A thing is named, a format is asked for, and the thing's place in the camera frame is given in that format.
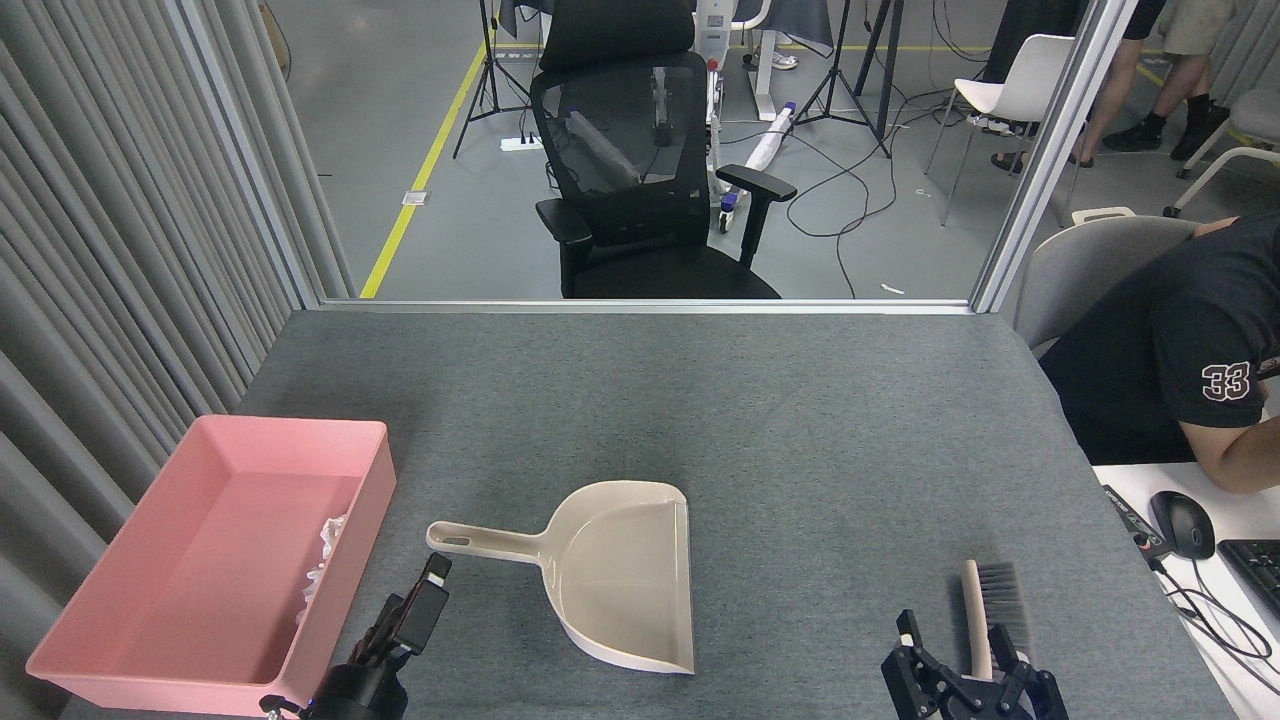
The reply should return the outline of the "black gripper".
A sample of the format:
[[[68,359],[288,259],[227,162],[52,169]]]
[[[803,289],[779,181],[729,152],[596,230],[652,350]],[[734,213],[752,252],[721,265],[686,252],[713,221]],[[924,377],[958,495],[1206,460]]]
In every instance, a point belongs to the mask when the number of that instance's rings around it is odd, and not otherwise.
[[[1004,624],[988,630],[1001,682],[960,678],[924,647],[915,614],[905,609],[895,625],[899,643],[881,664],[899,719],[1030,719],[1021,697],[1030,700],[1034,719],[1069,719],[1056,676],[1020,659]]]
[[[389,661],[396,648],[421,655],[445,607],[452,561],[433,552],[408,596],[388,594],[376,621],[352,648],[348,664],[330,667],[314,692],[314,719],[402,719],[408,694]]]

